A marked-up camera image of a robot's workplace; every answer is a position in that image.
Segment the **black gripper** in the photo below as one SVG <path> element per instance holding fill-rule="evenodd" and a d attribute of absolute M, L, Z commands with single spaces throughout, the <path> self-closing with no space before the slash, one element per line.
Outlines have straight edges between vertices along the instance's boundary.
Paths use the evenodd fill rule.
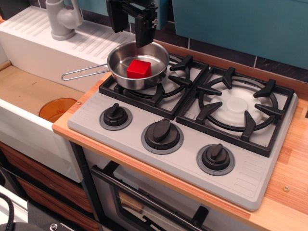
<path fill-rule="evenodd" d="M 154 0 L 107 0 L 107 12 L 115 33 L 128 27 L 128 15 L 135 17 L 135 40 L 137 48 L 154 40 L 157 27 L 158 6 Z"/>

